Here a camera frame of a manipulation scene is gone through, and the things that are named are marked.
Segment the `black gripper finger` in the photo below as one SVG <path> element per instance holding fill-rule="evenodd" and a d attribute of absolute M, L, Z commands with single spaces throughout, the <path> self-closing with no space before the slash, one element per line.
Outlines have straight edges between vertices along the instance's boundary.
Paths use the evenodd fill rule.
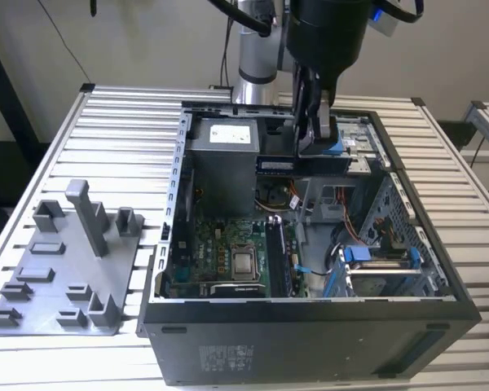
<path fill-rule="evenodd" d="M 330 109 L 336 98 L 337 81 L 326 85 L 318 73 L 311 74 L 311 130 L 314 143 L 336 143 L 337 126 Z"/>
<path fill-rule="evenodd" d="M 307 67 L 295 63 L 293 74 L 293 117 L 294 133 L 297 135 L 297 154 L 303 156 L 304 151 L 312 143 L 312 130 L 308 117 L 311 104 L 311 78 Z"/>

